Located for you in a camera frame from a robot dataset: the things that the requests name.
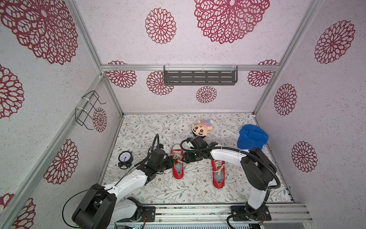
plush doll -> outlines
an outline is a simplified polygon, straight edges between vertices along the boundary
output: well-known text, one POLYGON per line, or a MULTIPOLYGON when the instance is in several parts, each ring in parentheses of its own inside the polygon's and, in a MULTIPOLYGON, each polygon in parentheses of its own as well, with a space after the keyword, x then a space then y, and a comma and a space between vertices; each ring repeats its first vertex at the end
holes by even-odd
POLYGON ((208 136, 208 131, 212 130, 213 120, 198 120, 198 124, 192 125, 192 133, 194 136, 201 136, 202 138, 208 136))

floral floor mat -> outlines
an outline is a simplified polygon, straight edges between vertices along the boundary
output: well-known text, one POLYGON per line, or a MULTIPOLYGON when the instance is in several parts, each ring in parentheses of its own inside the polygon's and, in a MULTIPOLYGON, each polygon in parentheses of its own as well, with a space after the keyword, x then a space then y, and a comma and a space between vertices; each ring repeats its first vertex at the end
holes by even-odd
MULTIPOLYGON (((207 143, 213 141, 234 148, 237 148, 242 126, 256 124, 250 114, 125 115, 104 176, 104 184, 118 181, 128 171, 117 165, 118 155, 122 151, 131 151, 134 157, 132 164, 135 164, 146 156, 155 134, 160 135, 160 143, 170 150, 175 143, 193 137, 192 124, 203 119, 214 120, 210 136, 205 138, 207 143)), ((266 146, 263 152, 272 161, 266 146)), ((278 173, 277 176, 281 180, 281 187, 271 192, 268 202, 292 202, 278 173)), ((235 203, 248 199, 250 186, 241 167, 229 163, 225 165, 225 186, 220 190, 214 188, 212 177, 211 161, 204 159, 184 165, 184 177, 180 180, 173 178, 172 170, 166 170, 131 194, 141 203, 235 203)))

alarm clock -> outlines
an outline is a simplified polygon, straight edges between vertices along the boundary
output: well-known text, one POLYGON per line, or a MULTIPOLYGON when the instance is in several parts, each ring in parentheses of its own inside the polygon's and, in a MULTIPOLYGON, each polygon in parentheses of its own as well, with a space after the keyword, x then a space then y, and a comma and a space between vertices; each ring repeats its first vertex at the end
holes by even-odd
POLYGON ((134 157, 132 156, 130 151, 123 151, 118 156, 118 160, 119 160, 118 166, 119 167, 126 166, 127 168, 129 168, 132 165, 133 159, 134 159, 134 157))

red mandala print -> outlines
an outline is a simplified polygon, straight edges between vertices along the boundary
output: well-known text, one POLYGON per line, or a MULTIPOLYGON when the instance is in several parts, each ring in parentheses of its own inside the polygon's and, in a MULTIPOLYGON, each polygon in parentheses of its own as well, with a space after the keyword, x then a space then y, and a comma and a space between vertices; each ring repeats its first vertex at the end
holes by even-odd
POLYGON ((315 46, 315 59, 327 64, 338 60, 351 46, 355 34, 350 21, 339 21, 325 30, 315 46))
POLYGON ((145 20, 145 28, 151 40, 158 44, 171 41, 177 30, 173 16, 162 8, 150 11, 145 20))
POLYGON ((33 226, 33 220, 36 216, 36 205, 33 203, 33 198, 29 198, 26 205, 23 207, 19 216, 13 223, 12 229, 30 229, 33 226))
POLYGON ((217 91, 211 86, 204 86, 198 89, 196 93, 196 98, 201 103, 212 102, 217 96, 217 91))
POLYGON ((63 0, 0 0, 0 15, 36 57, 64 64, 76 55, 78 34, 63 0))
POLYGON ((280 86, 274 96, 274 107, 280 115, 292 112, 296 104, 296 90, 291 84, 280 86))
POLYGON ((233 43, 252 32, 269 8, 269 0, 194 0, 197 26, 212 42, 233 43))
MULTIPOLYGON (((275 60, 265 60, 259 64, 278 64, 275 60)), ((272 71, 250 71, 248 75, 248 82, 252 86, 260 87, 268 83, 271 78, 272 71)))
POLYGON ((103 132, 107 126, 107 115, 101 107, 94 111, 93 125, 98 132, 103 132))
POLYGON ((318 158, 315 149, 307 142, 296 143, 291 155, 296 167, 303 172, 311 172, 317 166, 318 158))
POLYGON ((48 183, 61 184, 71 177, 78 165, 79 152, 75 143, 67 139, 51 165, 48 167, 43 178, 48 183))
MULTIPOLYGON (((108 64, 125 64, 122 61, 112 61, 108 64)), ((132 87, 136 83, 135 71, 107 71, 108 79, 121 88, 132 87)))
POLYGON ((8 205, 11 198, 13 198, 14 194, 7 193, 4 196, 0 197, 0 214, 3 212, 6 205, 8 205))
POLYGON ((24 101, 22 83, 0 64, 0 119, 17 113, 24 101))
POLYGON ((147 87, 150 91, 157 95, 169 94, 174 86, 167 86, 164 84, 164 73, 162 71, 154 71, 147 76, 147 87))

blue hat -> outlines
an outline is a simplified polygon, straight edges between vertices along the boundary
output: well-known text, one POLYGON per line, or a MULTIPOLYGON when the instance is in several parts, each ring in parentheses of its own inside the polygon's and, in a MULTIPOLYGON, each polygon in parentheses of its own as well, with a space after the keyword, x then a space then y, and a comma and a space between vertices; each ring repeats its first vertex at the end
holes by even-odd
POLYGON ((252 149, 253 147, 262 149, 268 141, 268 134, 252 124, 243 126, 239 133, 238 147, 240 149, 252 149))

